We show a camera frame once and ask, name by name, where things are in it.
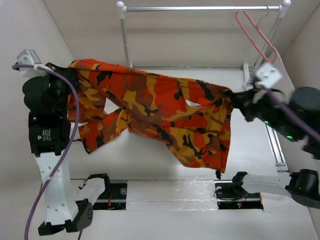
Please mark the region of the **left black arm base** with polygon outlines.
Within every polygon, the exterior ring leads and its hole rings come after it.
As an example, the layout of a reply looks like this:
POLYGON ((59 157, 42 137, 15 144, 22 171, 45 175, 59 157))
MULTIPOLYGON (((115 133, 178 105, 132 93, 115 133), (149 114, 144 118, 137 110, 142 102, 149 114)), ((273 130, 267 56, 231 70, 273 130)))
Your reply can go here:
POLYGON ((76 202, 91 203, 93 210, 125 210, 128 184, 125 181, 109 182, 102 178, 88 179, 75 196, 76 202))

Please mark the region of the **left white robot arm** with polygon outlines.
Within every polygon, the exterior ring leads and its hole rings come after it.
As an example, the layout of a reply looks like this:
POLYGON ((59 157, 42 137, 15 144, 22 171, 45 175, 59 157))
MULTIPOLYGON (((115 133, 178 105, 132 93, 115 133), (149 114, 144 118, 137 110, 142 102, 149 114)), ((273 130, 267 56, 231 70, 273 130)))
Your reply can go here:
POLYGON ((41 198, 46 206, 38 233, 80 234, 93 222, 96 201, 112 189, 105 173, 90 175, 78 193, 73 189, 68 156, 81 121, 79 78, 75 70, 56 65, 23 64, 18 71, 27 78, 22 91, 29 109, 28 138, 42 181, 32 208, 41 198))

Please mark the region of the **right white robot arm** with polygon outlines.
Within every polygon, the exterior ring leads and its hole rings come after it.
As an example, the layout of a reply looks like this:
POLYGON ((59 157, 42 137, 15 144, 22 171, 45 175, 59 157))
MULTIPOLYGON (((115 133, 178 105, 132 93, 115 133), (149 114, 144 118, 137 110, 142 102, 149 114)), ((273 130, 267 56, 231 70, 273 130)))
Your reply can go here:
MULTIPOLYGON (((306 139, 302 151, 311 154, 320 164, 320 91, 300 87, 293 91, 289 102, 277 97, 282 91, 275 88, 254 87, 228 93, 235 108, 247 122, 259 119, 290 142, 306 139), (264 92, 259 100, 254 97, 264 92)), ((285 179, 277 176, 255 176, 239 171, 232 179, 231 191, 237 197, 250 193, 270 193, 290 197, 296 203, 314 209, 320 207, 320 169, 301 169, 290 172, 285 179)))

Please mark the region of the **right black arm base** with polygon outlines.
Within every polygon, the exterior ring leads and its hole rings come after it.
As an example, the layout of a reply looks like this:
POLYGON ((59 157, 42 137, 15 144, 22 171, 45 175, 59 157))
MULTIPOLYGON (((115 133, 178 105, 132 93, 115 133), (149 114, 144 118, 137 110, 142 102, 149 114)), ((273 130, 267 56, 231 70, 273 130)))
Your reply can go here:
POLYGON ((232 186, 231 180, 214 182, 213 197, 217 201, 218 210, 263 210, 263 201, 258 192, 248 193, 242 187, 232 186))

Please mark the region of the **orange camouflage trousers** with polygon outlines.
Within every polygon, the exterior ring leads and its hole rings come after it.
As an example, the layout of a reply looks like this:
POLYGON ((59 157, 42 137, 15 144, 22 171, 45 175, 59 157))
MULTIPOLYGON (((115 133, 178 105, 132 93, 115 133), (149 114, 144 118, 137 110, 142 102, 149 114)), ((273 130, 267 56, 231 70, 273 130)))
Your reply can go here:
POLYGON ((234 108, 228 87, 95 59, 69 68, 79 87, 69 98, 68 118, 80 122, 88 154, 128 130, 163 142, 185 167, 225 172, 234 108))

